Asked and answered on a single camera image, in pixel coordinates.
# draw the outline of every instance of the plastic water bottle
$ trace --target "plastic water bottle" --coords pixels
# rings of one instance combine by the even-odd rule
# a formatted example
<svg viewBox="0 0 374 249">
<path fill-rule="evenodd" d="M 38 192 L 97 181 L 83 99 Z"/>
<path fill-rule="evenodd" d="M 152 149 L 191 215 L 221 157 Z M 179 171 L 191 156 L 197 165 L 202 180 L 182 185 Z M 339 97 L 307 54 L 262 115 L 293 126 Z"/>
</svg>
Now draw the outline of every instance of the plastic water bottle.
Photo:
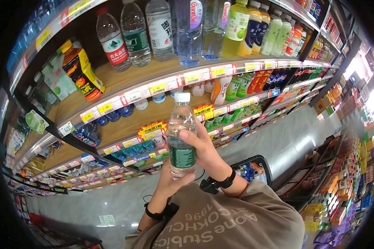
<svg viewBox="0 0 374 249">
<path fill-rule="evenodd" d="M 165 0 L 151 0 L 145 6 L 145 15 L 155 60 L 170 60 L 174 51 L 169 3 Z"/>
<path fill-rule="evenodd" d="M 182 66 L 196 67 L 202 55 L 205 0 L 177 0 L 177 52 Z"/>
<path fill-rule="evenodd" d="M 115 18 L 108 13 L 108 7 L 98 9 L 96 14 L 96 30 L 101 46 L 115 72 L 123 72 L 130 67 L 130 58 L 120 27 Z"/>
<path fill-rule="evenodd" d="M 231 3 L 225 0 L 208 0 L 204 18 L 202 58 L 220 60 L 222 45 Z"/>
<path fill-rule="evenodd" d="M 195 173 L 195 148 L 180 138 L 181 130 L 197 134 L 197 123 L 190 107 L 190 93 L 175 93 L 175 108 L 169 119 L 169 146 L 171 173 L 174 180 Z"/>
<path fill-rule="evenodd" d="M 151 50 L 147 39 L 144 14 L 134 0 L 122 0 L 120 26 L 125 37 L 132 65 L 144 67 L 151 62 Z"/>
</svg>

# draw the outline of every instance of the hand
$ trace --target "hand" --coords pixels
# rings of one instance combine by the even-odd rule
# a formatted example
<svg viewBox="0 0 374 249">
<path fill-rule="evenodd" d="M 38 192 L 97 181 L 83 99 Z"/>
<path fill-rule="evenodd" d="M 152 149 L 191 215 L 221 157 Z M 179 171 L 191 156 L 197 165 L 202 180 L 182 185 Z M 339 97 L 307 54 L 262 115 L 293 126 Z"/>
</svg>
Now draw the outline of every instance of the hand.
<svg viewBox="0 0 374 249">
<path fill-rule="evenodd" d="M 167 199 L 174 195 L 179 188 L 191 183 L 194 179 L 194 174 L 188 174 L 178 180 L 174 180 L 171 175 L 170 160 L 167 160 L 162 165 L 160 180 L 153 196 L 161 196 Z"/>
</svg>

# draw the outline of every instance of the black basket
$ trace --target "black basket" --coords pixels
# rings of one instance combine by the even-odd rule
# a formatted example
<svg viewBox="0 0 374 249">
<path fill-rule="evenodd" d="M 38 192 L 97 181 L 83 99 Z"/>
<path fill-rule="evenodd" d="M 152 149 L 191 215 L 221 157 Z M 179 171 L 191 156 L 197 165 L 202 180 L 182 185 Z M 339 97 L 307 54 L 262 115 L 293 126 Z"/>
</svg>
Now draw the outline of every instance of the black basket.
<svg viewBox="0 0 374 249">
<path fill-rule="evenodd" d="M 241 162 L 235 163 L 235 164 L 231 165 L 231 168 L 234 169 L 234 170 L 240 169 L 240 165 L 244 165 L 247 162 L 254 162 L 259 167 L 262 167 L 264 169 L 265 174 L 266 174 L 267 185 L 268 186 L 272 185 L 272 182 L 273 182 L 272 172 L 270 171 L 269 164 L 267 163 L 266 159 L 262 155 L 256 155 L 256 156 L 247 158 L 247 159 L 245 159 Z"/>
</svg>

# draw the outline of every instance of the gray floor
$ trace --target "gray floor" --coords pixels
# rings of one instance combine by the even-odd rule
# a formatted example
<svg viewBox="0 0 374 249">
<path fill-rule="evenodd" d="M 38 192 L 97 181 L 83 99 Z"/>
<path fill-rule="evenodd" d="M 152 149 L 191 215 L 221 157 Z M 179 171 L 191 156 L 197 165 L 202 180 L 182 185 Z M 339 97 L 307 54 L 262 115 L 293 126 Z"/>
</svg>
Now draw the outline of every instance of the gray floor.
<svg viewBox="0 0 374 249">
<path fill-rule="evenodd" d="M 323 119 L 306 105 L 218 152 L 229 164 L 261 154 L 277 178 L 340 126 L 336 114 Z M 43 215 L 51 226 L 62 231 L 77 231 L 101 239 L 105 249 L 123 248 L 125 235 L 137 228 L 144 212 L 142 198 L 154 192 L 158 177 L 159 174 L 134 179 L 88 193 L 27 197 L 27 206 L 30 212 Z M 99 216 L 103 215 L 113 215 L 115 225 L 102 225 Z"/>
</svg>

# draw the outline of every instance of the wrist strap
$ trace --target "wrist strap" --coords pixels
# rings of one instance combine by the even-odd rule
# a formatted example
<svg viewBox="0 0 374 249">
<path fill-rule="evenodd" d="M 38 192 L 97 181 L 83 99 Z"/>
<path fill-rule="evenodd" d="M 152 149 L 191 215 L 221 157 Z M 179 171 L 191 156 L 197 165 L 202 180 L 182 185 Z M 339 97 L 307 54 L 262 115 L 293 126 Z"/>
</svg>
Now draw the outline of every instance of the wrist strap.
<svg viewBox="0 0 374 249">
<path fill-rule="evenodd" d="M 218 182 L 214 180 L 212 177 L 208 177 L 206 180 L 202 180 L 199 188 L 204 192 L 210 194 L 217 194 L 219 193 L 218 188 L 228 188 L 233 184 L 234 178 L 236 177 L 236 172 L 233 170 L 231 172 L 231 176 L 227 177 L 224 181 Z"/>
</svg>

